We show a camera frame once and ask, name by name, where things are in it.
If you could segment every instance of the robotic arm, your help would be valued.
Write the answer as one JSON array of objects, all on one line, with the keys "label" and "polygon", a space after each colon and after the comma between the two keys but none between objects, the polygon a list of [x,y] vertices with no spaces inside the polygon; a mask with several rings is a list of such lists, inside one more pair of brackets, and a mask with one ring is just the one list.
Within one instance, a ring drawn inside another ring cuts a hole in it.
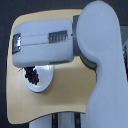
[{"label": "robotic arm", "polygon": [[[13,31],[13,64],[24,68],[71,62],[73,36],[69,19],[20,24]],[[82,60],[93,69],[97,66],[85,128],[128,128],[128,86],[114,10],[101,1],[87,5],[78,18],[76,42]]]}]

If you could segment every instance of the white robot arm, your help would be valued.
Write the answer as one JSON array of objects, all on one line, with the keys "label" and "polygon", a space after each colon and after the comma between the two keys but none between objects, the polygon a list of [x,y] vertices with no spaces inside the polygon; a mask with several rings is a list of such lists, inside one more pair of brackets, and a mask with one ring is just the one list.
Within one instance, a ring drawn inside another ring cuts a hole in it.
[{"label": "white robot arm", "polygon": [[[63,39],[56,41],[54,35],[58,34]],[[72,34],[69,19],[17,26],[13,31],[13,64],[29,67],[71,62]],[[128,128],[128,86],[114,10],[102,1],[87,5],[78,18],[76,38],[82,56],[97,65],[97,82],[86,104],[85,128]]]}]

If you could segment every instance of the black mechanical part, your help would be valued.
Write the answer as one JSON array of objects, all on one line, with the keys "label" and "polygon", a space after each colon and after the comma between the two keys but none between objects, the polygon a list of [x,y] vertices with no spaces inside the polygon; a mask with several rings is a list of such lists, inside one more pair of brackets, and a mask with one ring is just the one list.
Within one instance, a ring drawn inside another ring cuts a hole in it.
[{"label": "black mechanical part", "polygon": [[52,114],[52,128],[58,128],[58,113]]},{"label": "black mechanical part", "polygon": [[81,51],[80,48],[78,46],[78,42],[77,42],[77,37],[76,37],[76,26],[77,26],[77,21],[78,21],[79,15],[73,16],[73,52],[74,52],[74,56],[79,56],[81,55]]},{"label": "black mechanical part", "polygon": [[96,63],[89,61],[82,54],[80,55],[80,58],[81,58],[82,62],[84,63],[84,65],[86,65],[88,68],[90,68],[92,70],[96,70],[96,68],[97,68]]},{"label": "black mechanical part", "polygon": [[35,66],[24,68],[26,71],[25,78],[28,79],[30,83],[37,85],[37,83],[39,82],[39,77],[38,77],[36,69],[34,68]]},{"label": "black mechanical part", "polygon": [[49,43],[58,43],[68,39],[67,30],[49,33]]},{"label": "black mechanical part", "polygon": [[81,117],[79,112],[74,113],[75,128],[81,128]]}]

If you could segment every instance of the white plastic housing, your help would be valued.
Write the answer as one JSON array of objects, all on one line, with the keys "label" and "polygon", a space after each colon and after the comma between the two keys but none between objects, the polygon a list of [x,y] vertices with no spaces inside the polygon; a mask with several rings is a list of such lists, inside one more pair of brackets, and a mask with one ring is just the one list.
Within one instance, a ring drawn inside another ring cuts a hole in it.
[{"label": "white plastic housing", "polygon": [[128,86],[116,13],[102,1],[92,2],[80,14],[76,34],[82,54],[97,64],[85,128],[128,128]]},{"label": "white plastic housing", "polygon": [[[49,33],[67,31],[66,40],[49,42]],[[30,21],[16,26],[20,50],[13,54],[17,67],[58,64],[73,60],[72,22],[69,19]]]}]

